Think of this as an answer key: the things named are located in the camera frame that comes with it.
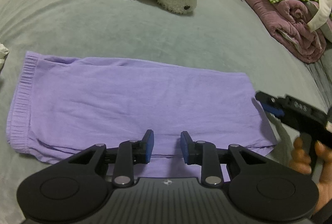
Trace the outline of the person's right hand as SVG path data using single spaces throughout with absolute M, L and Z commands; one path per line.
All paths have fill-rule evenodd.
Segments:
M 298 171 L 299 173 L 309 175 L 312 171 L 310 164 L 310 156 L 303 149 L 303 140 L 300 137 L 297 137 L 293 143 L 294 149 L 291 152 L 292 159 L 289 163 L 290 168 Z M 324 161 L 323 169 L 321 171 L 319 182 L 317 187 L 319 190 L 319 201 L 314 210 L 314 213 L 317 213 L 323 208 L 329 201 L 331 201 L 331 149 L 323 145 L 321 142 L 316 142 L 315 151 L 319 158 Z

